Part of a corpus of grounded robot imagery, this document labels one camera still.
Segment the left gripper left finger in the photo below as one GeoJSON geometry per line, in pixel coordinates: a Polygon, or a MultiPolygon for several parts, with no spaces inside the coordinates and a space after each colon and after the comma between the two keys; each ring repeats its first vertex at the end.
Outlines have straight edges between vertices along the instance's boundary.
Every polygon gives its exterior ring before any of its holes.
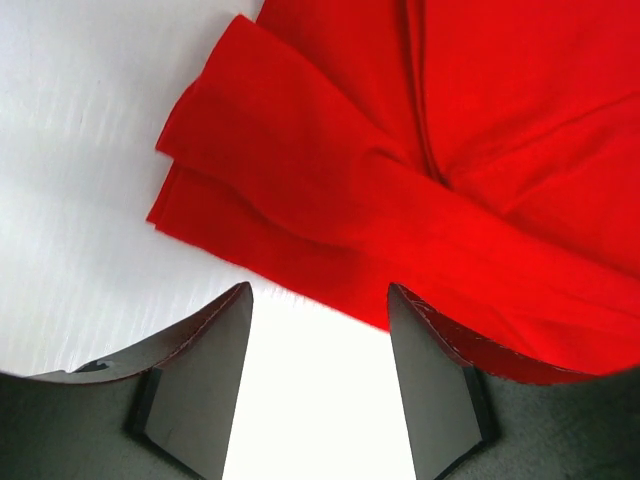
{"type": "Polygon", "coordinates": [[[1,377],[5,479],[219,479],[252,322],[248,283],[75,371],[1,377]]]}

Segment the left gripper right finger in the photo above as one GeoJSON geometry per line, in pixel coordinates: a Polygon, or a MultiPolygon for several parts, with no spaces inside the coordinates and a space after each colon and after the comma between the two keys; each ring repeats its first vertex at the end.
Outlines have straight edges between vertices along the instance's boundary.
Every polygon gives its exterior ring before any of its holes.
{"type": "Polygon", "coordinates": [[[420,479],[635,479],[639,371],[594,377],[512,352],[406,288],[387,294],[420,479]]]}

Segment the red t-shirt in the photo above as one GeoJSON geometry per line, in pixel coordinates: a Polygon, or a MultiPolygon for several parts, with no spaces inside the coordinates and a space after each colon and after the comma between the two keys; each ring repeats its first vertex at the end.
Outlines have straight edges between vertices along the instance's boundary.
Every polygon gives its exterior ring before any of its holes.
{"type": "Polygon", "coordinates": [[[639,363],[635,1],[267,1],[156,145],[161,232],[379,328],[391,284],[472,362],[639,363]]]}

